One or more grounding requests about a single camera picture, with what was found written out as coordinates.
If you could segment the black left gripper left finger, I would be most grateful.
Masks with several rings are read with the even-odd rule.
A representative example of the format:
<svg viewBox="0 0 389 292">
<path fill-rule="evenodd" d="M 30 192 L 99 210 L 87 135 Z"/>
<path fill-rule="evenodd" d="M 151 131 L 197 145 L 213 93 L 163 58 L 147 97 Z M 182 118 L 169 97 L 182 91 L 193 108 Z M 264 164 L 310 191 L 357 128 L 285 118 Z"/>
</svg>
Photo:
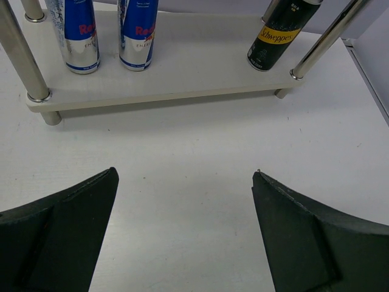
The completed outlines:
<svg viewBox="0 0 389 292">
<path fill-rule="evenodd" d="M 106 169 L 1 212 L 1 291 L 88 291 L 119 175 Z"/>
</svg>

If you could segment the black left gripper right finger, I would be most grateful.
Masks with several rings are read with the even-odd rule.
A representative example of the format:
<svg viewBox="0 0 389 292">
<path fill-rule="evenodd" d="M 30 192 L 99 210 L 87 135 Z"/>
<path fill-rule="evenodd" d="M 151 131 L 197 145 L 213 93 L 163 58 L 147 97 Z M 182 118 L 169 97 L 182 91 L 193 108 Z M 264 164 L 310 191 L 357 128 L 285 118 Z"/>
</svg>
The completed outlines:
<svg viewBox="0 0 389 292">
<path fill-rule="evenodd" d="M 253 200 L 276 291 L 388 291 L 388 226 L 253 175 Z"/>
</svg>

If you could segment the blue silver energy drink can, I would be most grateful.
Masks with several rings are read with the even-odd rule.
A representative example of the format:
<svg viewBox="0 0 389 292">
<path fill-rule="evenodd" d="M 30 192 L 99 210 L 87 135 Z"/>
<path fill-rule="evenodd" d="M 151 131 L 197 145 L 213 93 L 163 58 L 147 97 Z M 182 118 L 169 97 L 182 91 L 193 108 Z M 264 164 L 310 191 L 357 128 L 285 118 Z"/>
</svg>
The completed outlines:
<svg viewBox="0 0 389 292">
<path fill-rule="evenodd" d="M 119 58 L 130 71 L 143 71 L 150 66 L 158 5 L 158 0 L 117 2 Z"/>
</svg>

